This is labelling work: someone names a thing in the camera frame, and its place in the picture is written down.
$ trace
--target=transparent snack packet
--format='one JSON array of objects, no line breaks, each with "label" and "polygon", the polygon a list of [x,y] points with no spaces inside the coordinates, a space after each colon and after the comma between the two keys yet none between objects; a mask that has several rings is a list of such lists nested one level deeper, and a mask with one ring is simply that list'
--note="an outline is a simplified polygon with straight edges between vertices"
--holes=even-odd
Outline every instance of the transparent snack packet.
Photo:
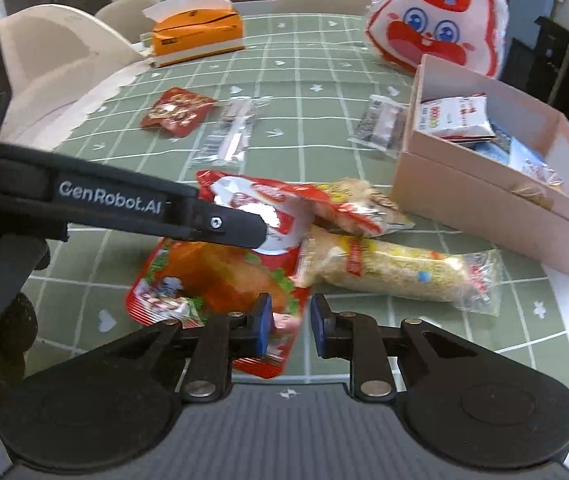
[{"label": "transparent snack packet", "polygon": [[371,95],[367,110],[349,140],[397,158],[406,120],[406,105],[387,96]]},{"label": "transparent snack packet", "polygon": [[268,103],[268,97],[232,97],[224,104],[213,133],[191,159],[190,167],[210,164],[218,167],[239,167],[245,160],[258,108]]},{"label": "transparent snack packet", "polygon": [[458,310],[497,316],[503,264],[500,251],[443,254],[311,226],[293,278],[412,300],[450,302]]}]

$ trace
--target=cartoon bunny pillow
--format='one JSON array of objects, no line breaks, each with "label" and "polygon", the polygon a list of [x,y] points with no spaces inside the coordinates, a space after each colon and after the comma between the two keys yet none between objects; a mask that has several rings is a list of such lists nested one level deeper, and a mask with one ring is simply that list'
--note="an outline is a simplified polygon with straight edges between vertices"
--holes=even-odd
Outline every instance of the cartoon bunny pillow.
[{"label": "cartoon bunny pillow", "polygon": [[495,77],[508,19],[506,0],[373,0],[365,35],[383,59],[412,72],[431,54]]}]

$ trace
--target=red snack package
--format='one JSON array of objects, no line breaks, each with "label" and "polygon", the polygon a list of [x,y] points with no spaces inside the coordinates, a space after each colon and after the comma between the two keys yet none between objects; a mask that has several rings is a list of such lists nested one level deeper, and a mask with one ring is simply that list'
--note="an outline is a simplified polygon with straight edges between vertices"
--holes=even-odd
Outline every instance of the red snack package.
[{"label": "red snack package", "polygon": [[203,186],[212,202],[260,214],[269,225],[256,250],[165,239],[156,248],[127,297],[133,319],[151,324],[174,317],[185,327],[202,326],[214,312],[252,309],[260,292],[271,295],[275,330],[266,355],[234,366],[263,378],[282,373],[302,324],[310,288],[293,275],[300,243],[314,215],[305,200],[254,179],[226,173]]},{"label": "red snack package", "polygon": [[177,137],[186,137],[215,103],[210,97],[183,88],[170,88],[153,104],[140,127],[161,126]]},{"label": "red snack package", "polygon": [[[233,194],[236,192],[235,188],[229,183],[241,178],[248,182],[247,186],[253,192],[261,196],[261,200],[267,198],[277,203],[284,202],[285,197],[289,197],[287,200],[298,197],[305,200],[313,213],[353,235],[375,237],[414,226],[414,223],[401,213],[395,202],[366,180],[357,178],[343,178],[330,184],[286,184],[279,180],[239,177],[212,170],[198,171],[196,178],[200,183],[200,196],[210,202],[215,198],[216,203],[234,207],[232,204],[240,199]],[[248,205],[237,209],[260,213]],[[287,220],[279,218],[279,225],[282,234]],[[268,236],[277,236],[271,231],[270,229]]]}]

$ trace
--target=open box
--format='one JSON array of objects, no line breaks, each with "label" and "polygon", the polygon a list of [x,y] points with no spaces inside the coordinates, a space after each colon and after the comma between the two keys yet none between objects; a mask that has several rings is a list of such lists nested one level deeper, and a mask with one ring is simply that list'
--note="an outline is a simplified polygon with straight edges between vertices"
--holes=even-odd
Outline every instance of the open box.
[{"label": "open box", "polygon": [[[485,156],[415,129],[417,105],[442,97],[487,94],[487,114],[540,153],[564,181],[562,190]],[[514,190],[536,189],[545,206]],[[569,121],[503,82],[423,56],[393,186],[404,210],[487,238],[569,274]]]}]

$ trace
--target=green tablecloth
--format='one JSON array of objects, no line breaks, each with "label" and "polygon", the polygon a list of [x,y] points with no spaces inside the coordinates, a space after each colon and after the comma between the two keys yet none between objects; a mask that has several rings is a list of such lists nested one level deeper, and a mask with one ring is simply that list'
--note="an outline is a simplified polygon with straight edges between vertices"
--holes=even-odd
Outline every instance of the green tablecloth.
[{"label": "green tablecloth", "polygon": [[[191,88],[218,100],[272,96],[261,108],[242,172],[289,182],[366,178],[389,190],[394,163],[347,138],[369,95],[408,102],[412,78],[378,64],[362,43],[361,20],[332,15],[245,18],[247,48],[150,69],[91,114],[59,153],[194,184],[194,150],[213,129],[204,123],[185,139],[143,131],[140,119],[162,91]],[[450,253],[491,243],[415,218],[415,229],[388,237]],[[36,305],[39,339],[27,367],[35,372],[136,330],[124,297],[156,243],[153,237],[72,226],[69,242],[52,244],[52,264],[25,291]],[[450,332],[533,366],[569,387],[569,341],[549,280],[536,262],[504,252],[507,276],[500,317],[463,314],[449,304],[390,298],[319,286],[335,311],[355,310],[395,325],[423,317]],[[308,321],[277,381],[346,380],[349,365],[317,357]]]}]

